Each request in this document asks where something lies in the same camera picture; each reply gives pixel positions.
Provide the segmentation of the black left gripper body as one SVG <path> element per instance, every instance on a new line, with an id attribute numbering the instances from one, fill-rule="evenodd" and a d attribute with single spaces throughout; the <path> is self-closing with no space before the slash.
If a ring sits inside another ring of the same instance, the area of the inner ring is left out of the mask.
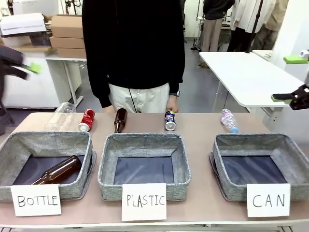
<path id="1" fill-rule="evenodd" d="M 21 67 L 23 64 L 23 53 L 6 47 L 0 46 L 0 76 L 8 75 L 9 68 Z"/>

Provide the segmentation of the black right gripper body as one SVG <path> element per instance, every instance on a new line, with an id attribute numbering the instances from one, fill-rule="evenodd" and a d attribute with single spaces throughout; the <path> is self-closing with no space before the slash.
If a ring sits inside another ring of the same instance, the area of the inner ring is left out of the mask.
<path id="1" fill-rule="evenodd" d="M 292 100 L 290 107 L 292 110 L 303 110 L 309 108 L 309 87 L 306 84 L 301 85 L 297 90 L 291 93 Z"/>

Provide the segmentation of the person's left hand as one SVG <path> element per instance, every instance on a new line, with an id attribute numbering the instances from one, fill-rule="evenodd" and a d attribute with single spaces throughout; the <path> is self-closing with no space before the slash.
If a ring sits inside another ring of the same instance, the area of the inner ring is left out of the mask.
<path id="1" fill-rule="evenodd" d="M 169 100 L 167 101 L 167 110 L 177 113 L 179 111 L 177 100 L 177 96 L 170 95 Z"/>

